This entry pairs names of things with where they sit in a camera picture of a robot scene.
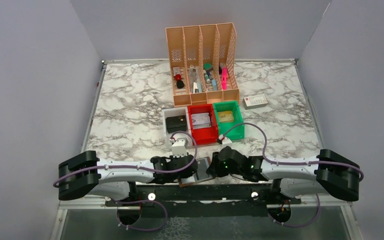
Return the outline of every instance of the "small storage box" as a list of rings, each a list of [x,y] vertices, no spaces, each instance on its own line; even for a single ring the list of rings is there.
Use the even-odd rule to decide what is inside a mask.
[[[239,104],[237,101],[225,101],[213,103],[215,119],[217,120],[218,135],[224,134],[231,127],[236,124],[243,123],[241,111],[239,110]],[[224,111],[231,111],[233,114],[233,122],[220,122],[218,113]],[[245,125],[240,125],[231,130],[227,137],[231,140],[239,140],[245,137]]]
[[[234,73],[237,34],[233,23],[168,27],[165,33],[175,107],[227,101],[240,103]],[[227,68],[226,89],[220,82],[219,63]],[[205,80],[204,64],[212,65],[213,70],[209,72],[214,83]],[[188,74],[190,66],[197,70],[196,73]],[[177,88],[174,68],[180,71],[182,88]],[[194,83],[200,83],[202,92],[194,91],[191,87]]]
[[[169,109],[163,109],[162,110],[162,130],[164,131],[164,142],[165,142],[165,147],[168,150],[171,150],[172,144],[170,142],[170,137],[172,136],[171,133],[167,131],[167,123],[166,119],[171,118],[171,117],[177,117],[177,116],[185,116],[186,120],[186,131],[187,133],[191,134],[191,127],[189,124],[189,116],[188,116],[188,108],[187,107],[176,107],[176,108],[169,108]],[[184,133],[177,133],[175,135],[175,138],[186,138],[188,147],[192,146],[192,139],[187,136]]]
[[[209,113],[211,127],[194,129],[192,124],[192,114]],[[212,104],[192,105],[187,107],[187,114],[189,116],[190,131],[192,137],[195,139],[196,144],[213,144],[219,138],[219,127],[217,126],[216,114]]]

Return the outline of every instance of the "gray wall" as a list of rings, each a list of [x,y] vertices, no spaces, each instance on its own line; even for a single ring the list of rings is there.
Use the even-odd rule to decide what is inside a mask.
[[[0,239],[49,239],[100,71],[68,0],[0,1]]]
[[[361,165],[365,240],[384,239],[384,0],[334,0],[298,62],[326,147]]]
[[[236,57],[299,58],[331,0],[71,0],[105,60],[168,58],[167,27],[233,22]]]

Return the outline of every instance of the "black mounting base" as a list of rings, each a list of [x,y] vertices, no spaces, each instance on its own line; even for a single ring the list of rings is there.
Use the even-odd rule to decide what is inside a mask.
[[[285,196],[271,191],[269,183],[254,184],[208,184],[179,187],[178,185],[137,185],[137,196],[144,200],[148,195],[155,194],[167,209],[169,217],[229,217],[253,216],[267,217],[267,205],[282,204]],[[205,203],[201,201],[235,200],[230,202]],[[299,199],[291,199],[291,204],[300,204]],[[107,201],[107,207],[120,207],[121,203]],[[161,218],[161,208],[152,203],[141,203],[141,210],[117,210],[119,215],[140,214],[144,218]]]

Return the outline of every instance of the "green bin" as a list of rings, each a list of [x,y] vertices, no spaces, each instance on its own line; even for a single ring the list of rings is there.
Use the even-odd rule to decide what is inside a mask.
[[[231,127],[244,122],[237,101],[216,102],[212,105],[214,107],[215,119],[217,120],[218,135],[224,134]],[[218,113],[224,111],[232,111],[233,122],[220,122]],[[227,134],[227,137],[230,138],[230,140],[243,139],[244,136],[245,125],[237,126]]]

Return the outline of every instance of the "desk organizer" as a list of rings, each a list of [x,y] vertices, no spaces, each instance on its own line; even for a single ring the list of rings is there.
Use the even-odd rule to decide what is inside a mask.
[[[213,104],[215,119],[218,126],[218,135],[224,134],[231,127],[236,124],[243,123],[241,111],[239,110],[239,104],[237,101],[226,101],[226,102],[217,102]],[[233,122],[220,122],[218,113],[224,111],[232,111]],[[227,135],[231,140],[243,139],[245,136],[245,126],[240,125],[231,130]]]
[[[211,127],[194,129],[191,115],[201,113],[209,113]],[[188,106],[187,114],[189,117],[190,131],[197,145],[213,144],[217,142],[217,139],[219,138],[219,127],[217,125],[216,114],[212,104]]]
[[[175,107],[225,101],[240,103],[240,93],[234,73],[237,35],[233,23],[169,27],[165,29],[165,33]],[[222,89],[219,63],[227,68],[226,89]],[[216,83],[214,87],[204,78],[204,64],[213,66],[210,74]],[[191,66],[196,69],[196,74],[189,73]],[[174,67],[180,67],[182,70],[184,88],[176,87]],[[202,92],[194,92],[192,87],[194,82],[200,85]]]

